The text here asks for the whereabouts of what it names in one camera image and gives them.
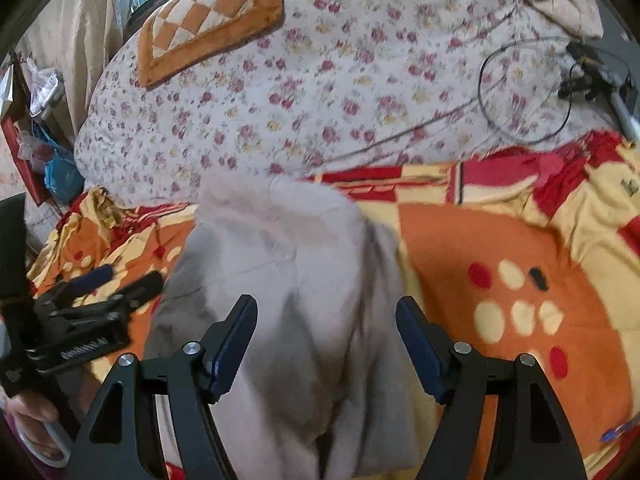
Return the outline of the left hand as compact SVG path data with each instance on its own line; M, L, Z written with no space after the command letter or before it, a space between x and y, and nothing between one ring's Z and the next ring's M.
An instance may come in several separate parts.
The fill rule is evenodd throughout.
M68 458L48 433L47 424L58 421L58 410L42 394L26 391L3 396L4 409L14 421L17 437L39 463L62 469Z

